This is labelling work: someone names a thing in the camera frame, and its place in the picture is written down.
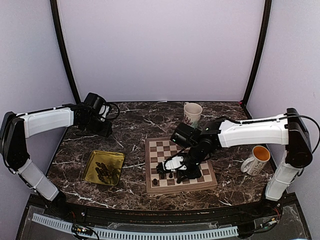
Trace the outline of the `gold metal tray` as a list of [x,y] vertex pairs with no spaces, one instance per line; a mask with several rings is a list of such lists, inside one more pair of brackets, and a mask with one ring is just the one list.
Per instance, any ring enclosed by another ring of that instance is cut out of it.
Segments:
[[94,150],[87,161],[82,180],[99,185],[116,186],[120,181],[124,160],[123,153]]

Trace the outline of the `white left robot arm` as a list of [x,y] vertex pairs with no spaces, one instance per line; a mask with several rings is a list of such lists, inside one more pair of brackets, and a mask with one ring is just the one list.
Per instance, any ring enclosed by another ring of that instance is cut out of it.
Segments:
[[51,202],[51,210],[60,218],[71,213],[65,203],[66,197],[48,179],[44,170],[34,160],[35,147],[30,147],[30,138],[67,129],[72,126],[93,135],[108,137],[112,134],[112,120],[118,118],[119,107],[96,93],[88,93],[78,104],[4,114],[0,127],[0,154],[5,167],[45,200]]

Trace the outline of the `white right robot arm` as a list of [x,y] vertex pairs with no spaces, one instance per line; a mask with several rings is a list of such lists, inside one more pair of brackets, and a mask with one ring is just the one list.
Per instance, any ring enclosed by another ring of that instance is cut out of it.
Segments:
[[208,121],[203,129],[180,123],[170,139],[188,152],[171,156],[162,162],[162,168],[178,172],[182,179],[196,179],[200,177],[199,164],[217,149],[253,144],[284,145],[281,165],[266,185],[265,198],[255,205],[255,213],[266,217],[274,210],[274,201],[282,197],[298,172],[313,160],[310,135],[303,118],[295,108],[288,108],[284,114],[260,119],[232,120],[222,116]]

